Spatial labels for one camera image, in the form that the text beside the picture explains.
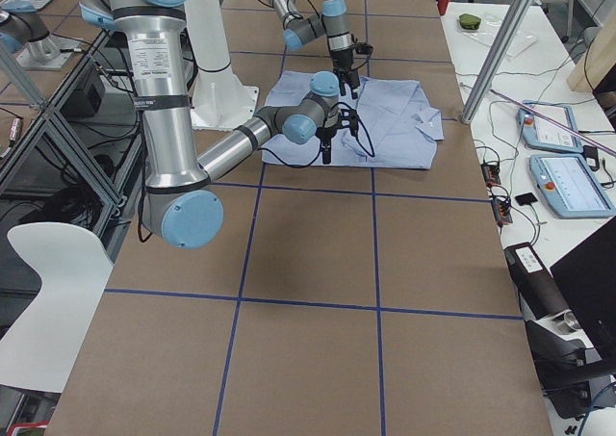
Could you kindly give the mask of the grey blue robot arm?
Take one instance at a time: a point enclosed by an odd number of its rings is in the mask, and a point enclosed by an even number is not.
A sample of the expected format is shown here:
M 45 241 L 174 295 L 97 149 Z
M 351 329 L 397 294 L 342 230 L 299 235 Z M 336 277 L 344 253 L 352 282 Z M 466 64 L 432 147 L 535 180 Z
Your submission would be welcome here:
M 265 106 L 202 154 L 195 150 L 191 105 L 183 74 L 180 35 L 196 16 L 196 0 L 81 0 L 82 17 L 127 38 L 144 120 L 150 171 L 138 204 L 139 226 L 180 248 L 200 248 L 223 223 L 218 180 L 277 135 L 304 144 L 338 127 L 340 88 L 329 71 L 315 74 L 293 106 Z
M 326 37 L 333 73 L 339 80 L 342 96 L 350 92 L 358 98 L 360 77 L 354 64 L 355 56 L 363 54 L 360 43 L 350 31 L 346 0 L 326 0 L 322 11 L 304 16 L 295 0 L 267 0 L 267 5 L 278 15 L 283 28 L 283 38 L 290 51 L 297 51 L 320 37 Z

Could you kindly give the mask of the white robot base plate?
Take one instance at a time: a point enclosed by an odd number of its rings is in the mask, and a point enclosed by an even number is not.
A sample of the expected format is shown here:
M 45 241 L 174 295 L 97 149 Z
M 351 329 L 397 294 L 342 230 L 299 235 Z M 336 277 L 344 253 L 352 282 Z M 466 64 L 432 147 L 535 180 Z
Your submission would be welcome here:
M 192 98 L 193 130 L 230 131 L 254 115 L 258 100 L 257 87 L 238 85 L 224 90 L 214 83 L 196 89 Z

